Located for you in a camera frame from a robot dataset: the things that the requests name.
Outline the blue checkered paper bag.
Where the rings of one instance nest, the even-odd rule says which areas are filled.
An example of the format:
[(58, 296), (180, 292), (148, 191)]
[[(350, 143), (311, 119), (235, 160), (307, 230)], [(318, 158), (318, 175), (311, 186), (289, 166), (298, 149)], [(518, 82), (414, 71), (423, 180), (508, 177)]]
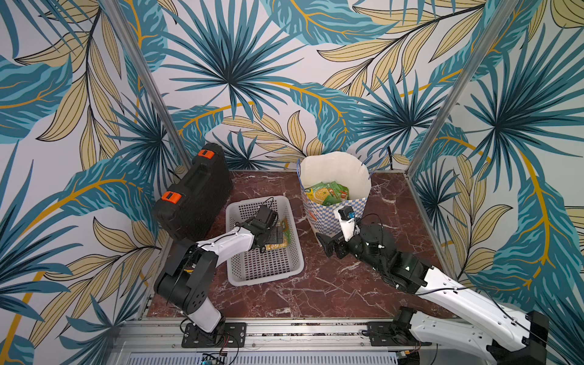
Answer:
[(366, 165), (345, 152), (304, 158), (297, 165), (304, 210), (313, 231), (334, 236), (342, 230), (335, 213), (350, 206), (363, 215), (371, 190)]

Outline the white plastic perforated basket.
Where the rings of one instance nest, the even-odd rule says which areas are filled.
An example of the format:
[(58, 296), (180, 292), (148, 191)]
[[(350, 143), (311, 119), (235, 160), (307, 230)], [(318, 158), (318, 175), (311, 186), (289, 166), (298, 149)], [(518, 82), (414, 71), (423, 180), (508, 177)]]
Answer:
[(278, 214), (278, 222), (289, 221), (291, 242), (285, 249), (260, 252), (258, 249), (242, 252), (227, 261), (228, 280), (234, 286), (250, 286), (279, 281), (298, 275), (304, 270), (304, 256), (298, 237), (292, 208), (284, 196), (271, 196), (233, 202), (226, 208), (226, 230), (253, 217), (261, 205), (267, 205)]

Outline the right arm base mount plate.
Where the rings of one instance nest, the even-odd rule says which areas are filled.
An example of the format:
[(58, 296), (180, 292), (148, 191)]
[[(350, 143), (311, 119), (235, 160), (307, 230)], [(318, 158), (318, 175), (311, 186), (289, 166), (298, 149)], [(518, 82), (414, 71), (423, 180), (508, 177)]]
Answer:
[(368, 322), (367, 328), (361, 334), (368, 337), (373, 347), (406, 346), (420, 348), (430, 345), (421, 342), (410, 331), (411, 326), (404, 322)]

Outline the green packet yellow soup picture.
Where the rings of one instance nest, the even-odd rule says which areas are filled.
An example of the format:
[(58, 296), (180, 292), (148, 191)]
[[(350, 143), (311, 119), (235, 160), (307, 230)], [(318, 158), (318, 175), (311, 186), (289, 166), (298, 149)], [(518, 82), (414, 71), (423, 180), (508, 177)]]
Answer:
[(288, 247), (291, 240), (289, 221), (285, 217), (283, 220), (279, 221), (274, 228), (272, 228), (270, 236), (266, 240), (265, 249), (266, 251), (285, 249)]

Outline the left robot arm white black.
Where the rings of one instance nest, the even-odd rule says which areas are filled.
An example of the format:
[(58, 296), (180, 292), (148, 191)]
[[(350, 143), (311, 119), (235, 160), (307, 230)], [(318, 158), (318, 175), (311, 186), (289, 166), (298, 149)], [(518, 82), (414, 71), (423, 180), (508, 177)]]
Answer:
[(265, 245), (278, 223), (278, 213), (262, 205), (255, 216), (211, 240), (179, 241), (155, 281), (155, 292), (173, 304), (196, 329), (214, 334), (224, 317), (208, 299), (215, 270), (232, 257)]

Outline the light green condiment packet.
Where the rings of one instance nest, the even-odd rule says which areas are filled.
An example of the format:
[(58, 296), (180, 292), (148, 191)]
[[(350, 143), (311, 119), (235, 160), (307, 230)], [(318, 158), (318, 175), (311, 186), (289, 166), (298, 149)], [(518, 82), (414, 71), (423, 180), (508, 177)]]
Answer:
[(329, 196), (334, 199), (335, 203), (347, 201), (349, 199), (349, 189), (335, 181), (327, 183)]

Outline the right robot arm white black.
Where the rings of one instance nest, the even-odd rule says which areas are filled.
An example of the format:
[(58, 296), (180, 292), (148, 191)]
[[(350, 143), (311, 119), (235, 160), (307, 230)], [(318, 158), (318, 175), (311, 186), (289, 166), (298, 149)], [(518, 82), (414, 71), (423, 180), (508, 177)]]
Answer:
[(461, 285), (413, 253), (398, 250), (392, 234), (378, 224), (344, 221), (341, 227), (334, 237), (316, 234), (327, 256), (353, 256), (396, 290), (461, 318), (456, 322), (403, 308), (386, 333), (394, 342), (446, 345), (489, 364), (546, 363), (547, 316), (535, 310), (513, 310)]

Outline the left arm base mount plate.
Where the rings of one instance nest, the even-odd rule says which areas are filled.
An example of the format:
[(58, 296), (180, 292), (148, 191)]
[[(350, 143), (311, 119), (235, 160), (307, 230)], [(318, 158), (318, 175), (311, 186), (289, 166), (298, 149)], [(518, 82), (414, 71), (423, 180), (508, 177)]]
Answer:
[(242, 348), (246, 343), (245, 322), (220, 322), (212, 332), (188, 323), (183, 330), (182, 348)]

